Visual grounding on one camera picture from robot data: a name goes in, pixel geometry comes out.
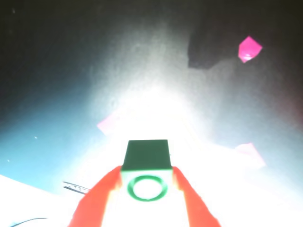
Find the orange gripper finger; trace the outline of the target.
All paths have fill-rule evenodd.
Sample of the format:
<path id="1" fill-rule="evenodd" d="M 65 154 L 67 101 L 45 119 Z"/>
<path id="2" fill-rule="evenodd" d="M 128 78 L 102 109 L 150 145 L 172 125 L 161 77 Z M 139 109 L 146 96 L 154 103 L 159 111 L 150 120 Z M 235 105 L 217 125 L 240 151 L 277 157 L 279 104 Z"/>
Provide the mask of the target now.
<path id="1" fill-rule="evenodd" d="M 196 193 L 187 178 L 176 166 L 173 167 L 174 180 L 184 194 L 190 227 L 220 227 L 219 221 L 211 214 L 202 198 Z"/>
<path id="2" fill-rule="evenodd" d="M 80 200 L 70 227 L 101 227 L 109 194 L 121 183 L 121 166 L 117 166 L 107 173 L 89 192 Z"/>

